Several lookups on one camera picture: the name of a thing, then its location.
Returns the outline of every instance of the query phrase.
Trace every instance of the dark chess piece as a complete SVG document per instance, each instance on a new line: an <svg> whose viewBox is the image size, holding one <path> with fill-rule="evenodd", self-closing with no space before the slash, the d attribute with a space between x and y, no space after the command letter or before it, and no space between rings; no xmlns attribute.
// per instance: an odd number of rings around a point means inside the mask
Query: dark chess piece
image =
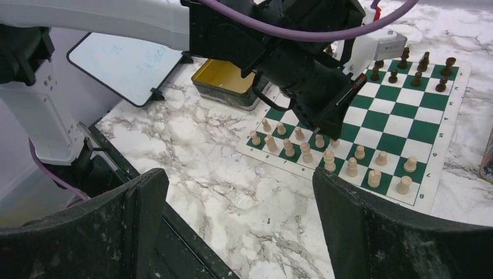
<svg viewBox="0 0 493 279"><path fill-rule="evenodd" d="M406 48L404 48L404 51L402 51L401 61L399 61L399 64L397 64L397 68L399 68L399 69L407 68L408 67L408 59L409 59L409 48L406 47Z"/></svg>
<svg viewBox="0 0 493 279"><path fill-rule="evenodd" d="M440 79L440 82L437 84L437 86L435 87L435 90L437 92L445 92L446 90L446 83L448 82L448 78L447 77L442 77Z"/></svg>
<svg viewBox="0 0 493 279"><path fill-rule="evenodd" d="M394 69L390 72L390 76L388 77L388 82L389 83L397 82L397 70Z"/></svg>
<svg viewBox="0 0 493 279"><path fill-rule="evenodd" d="M428 64L430 64L430 52L425 52L419 64L417 65L417 70L420 72L425 72L428 69Z"/></svg>
<svg viewBox="0 0 493 279"><path fill-rule="evenodd" d="M380 79L380 75L378 74L378 68L377 67L374 67L373 70L371 71L370 79L373 81L377 81Z"/></svg>
<svg viewBox="0 0 493 279"><path fill-rule="evenodd" d="M421 76L423 74L421 74L420 71L418 71L416 74L415 74L415 77L414 79L411 81L411 86L412 87L420 87L421 86Z"/></svg>
<svg viewBox="0 0 493 279"><path fill-rule="evenodd" d="M455 59L453 57L447 58L447 60L445 62L445 67L442 69L440 74L444 77L450 76L452 74L452 66L455 64L456 61L457 61L457 59Z"/></svg>

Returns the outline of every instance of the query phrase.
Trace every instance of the chess piece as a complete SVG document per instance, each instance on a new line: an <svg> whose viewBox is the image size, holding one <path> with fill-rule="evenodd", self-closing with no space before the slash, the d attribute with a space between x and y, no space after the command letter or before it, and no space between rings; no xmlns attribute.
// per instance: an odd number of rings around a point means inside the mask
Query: chess piece
<svg viewBox="0 0 493 279"><path fill-rule="evenodd" d="M332 145L333 147L338 147L339 146L339 140L333 140L331 139L330 140L330 145Z"/></svg>
<svg viewBox="0 0 493 279"><path fill-rule="evenodd" d="M286 134L286 127L284 127L284 124L282 122L277 123L277 133L280 135Z"/></svg>
<svg viewBox="0 0 493 279"><path fill-rule="evenodd" d="M416 170L417 158L414 156L409 157L408 161L404 163L404 170L408 173L412 173Z"/></svg>
<svg viewBox="0 0 493 279"><path fill-rule="evenodd" d="M375 61L375 67L382 69L384 67L385 63L383 60Z"/></svg>
<svg viewBox="0 0 493 279"><path fill-rule="evenodd" d="M452 66L455 64L456 61L457 59L453 57L447 58L447 60L445 61L445 67L441 70L440 74L444 77L450 76L453 72Z"/></svg>
<svg viewBox="0 0 493 279"><path fill-rule="evenodd" d="M288 157L293 157L295 153L292 143L288 138L284 140L284 153Z"/></svg>
<svg viewBox="0 0 493 279"><path fill-rule="evenodd" d="M446 90L446 83L448 82L447 77L442 77L440 81L438 82L437 86L435 87L435 90L437 92L445 92Z"/></svg>
<svg viewBox="0 0 493 279"><path fill-rule="evenodd" d="M388 77L389 83L397 83L397 70L392 70L390 76Z"/></svg>
<svg viewBox="0 0 493 279"><path fill-rule="evenodd" d="M355 158L362 160L365 157L365 147L363 145L358 145L355 151Z"/></svg>
<svg viewBox="0 0 493 279"><path fill-rule="evenodd" d="M270 129L271 129L269 122L268 122L268 121L267 121L267 119L265 119L265 118L264 118L264 119L262 119L262 126L263 126L263 130L264 130L265 132L268 132L268 131L270 131Z"/></svg>
<svg viewBox="0 0 493 279"><path fill-rule="evenodd" d="M407 68L408 67L408 59L409 59L409 48L406 47L406 48L404 48L404 51L402 52L401 61L399 61L399 64L397 64L397 68L399 68L399 69Z"/></svg>
<svg viewBox="0 0 493 279"><path fill-rule="evenodd" d="M327 148L324 152L324 168L330 172L335 171L335 156L334 152Z"/></svg>
<svg viewBox="0 0 493 279"><path fill-rule="evenodd" d="M401 195L406 195L409 193L409 187L413 183L413 180L409 176L403 176L401 178L401 182L397 184L395 189L397 190L397 193Z"/></svg>
<svg viewBox="0 0 493 279"><path fill-rule="evenodd" d="M411 86L412 87L420 87L421 86L421 76L423 76L423 74L421 74L420 71L418 71L415 74L414 79L411 81Z"/></svg>
<svg viewBox="0 0 493 279"><path fill-rule="evenodd" d="M300 126L294 128L294 137L298 141L302 141L303 139L305 139L305 135L303 135L303 131L301 130Z"/></svg>
<svg viewBox="0 0 493 279"><path fill-rule="evenodd" d="M417 65L417 70L420 72L424 72L428 70L428 64L430 64L430 52L427 51L424 53L421 60L419 60L419 64Z"/></svg>
<svg viewBox="0 0 493 279"><path fill-rule="evenodd" d="M380 185L382 179L382 172L379 170L371 170L368 173L368 186L377 188Z"/></svg>
<svg viewBox="0 0 493 279"><path fill-rule="evenodd" d="M380 151L375 163L381 167L385 166L387 164L387 153L385 151Z"/></svg>
<svg viewBox="0 0 493 279"><path fill-rule="evenodd" d="M260 144L261 140L260 140L259 136L257 135L256 131L251 131L250 137L252 138L253 145L259 145Z"/></svg>
<svg viewBox="0 0 493 279"><path fill-rule="evenodd" d="M310 145L308 142L303 142L300 146L302 159L305 164L309 164L313 162L313 155L310 153Z"/></svg>
<svg viewBox="0 0 493 279"><path fill-rule="evenodd" d="M356 161L355 158L350 158L348 160L348 169L346 171L346 174L349 177L356 177L356 176L358 176L358 162Z"/></svg>
<svg viewBox="0 0 493 279"><path fill-rule="evenodd" d="M315 135L315 146L317 148L324 148L325 147L325 141L324 141L322 135Z"/></svg>
<svg viewBox="0 0 493 279"><path fill-rule="evenodd" d="M373 81L377 81L380 79L380 75L378 74L378 68L377 67L374 67L373 70L371 71L370 79Z"/></svg>

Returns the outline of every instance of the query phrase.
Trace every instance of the chessboard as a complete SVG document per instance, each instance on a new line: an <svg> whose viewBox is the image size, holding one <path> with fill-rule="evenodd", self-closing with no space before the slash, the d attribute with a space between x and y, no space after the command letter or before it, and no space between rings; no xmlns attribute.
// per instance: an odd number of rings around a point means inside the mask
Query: chessboard
<svg viewBox="0 0 493 279"><path fill-rule="evenodd" d="M237 145L238 152L311 180L315 168L325 166L324 151L329 149L334 155L333 173L339 177L406 208L429 214L470 77L471 65L465 61L456 61L447 77L446 89L439 92L442 90L437 91L436 86L442 79L446 59L430 58L427 69L419 71L420 84L413 82L419 62L408 61L407 66L400 69L399 61L386 60L378 69L374 65L368 68L367 83L351 103L338 141L331 144L329 138L319 136L318 146L321 148L317 147L317 136L307 130L292 111L279 112L262 102L256 108L257 118ZM397 81L390 82L392 70L397 71L392 74L397 77ZM289 104L289 99L275 87L266 95L280 106L287 107ZM265 129L262 120L268 123L270 129ZM277 128L279 122L282 123L281 133ZM301 128L303 139L296 138L296 127ZM251 138L252 131L258 137L255 140ZM266 137L272 141L268 135L272 136L276 145L273 151L265 141ZM285 139L292 143L293 156L286 155ZM304 142L310 146L313 157L310 163L303 161L301 145ZM356 160L357 168L351 164L353 173L349 175L348 161L356 156L358 146L364 148L364 157L357 156L361 159ZM377 160L382 153L387 155L384 166ZM415 170L406 171L404 166L407 163ZM372 170L380 171L381 175L376 188L371 187L368 181ZM399 190L402 183L408 184L410 181L410 185L405 186L407 189Z"/></svg>

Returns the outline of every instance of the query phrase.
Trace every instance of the whiteboard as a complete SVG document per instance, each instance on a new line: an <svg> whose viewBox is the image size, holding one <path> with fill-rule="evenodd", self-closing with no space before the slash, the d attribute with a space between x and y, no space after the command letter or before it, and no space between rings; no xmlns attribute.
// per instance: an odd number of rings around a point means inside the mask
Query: whiteboard
<svg viewBox="0 0 493 279"><path fill-rule="evenodd" d="M89 33L67 53L72 65L138 107L181 58L181 51L163 45L99 33Z"/></svg>

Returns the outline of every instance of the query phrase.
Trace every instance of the white marble surface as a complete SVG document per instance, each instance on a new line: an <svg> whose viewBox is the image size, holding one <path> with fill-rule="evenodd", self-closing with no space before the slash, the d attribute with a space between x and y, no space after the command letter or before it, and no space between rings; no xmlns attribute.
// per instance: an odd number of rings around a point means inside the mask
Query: white marble surface
<svg viewBox="0 0 493 279"><path fill-rule="evenodd" d="M384 14L398 5L381 4ZM493 125L493 13L417 6L392 28L416 56L472 63L432 215L493 226L493 185L478 177ZM256 112L202 99L198 67L176 71L166 101L122 102L97 127L141 173L166 170L167 202L239 277L333 278L310 181L235 150Z"/></svg>

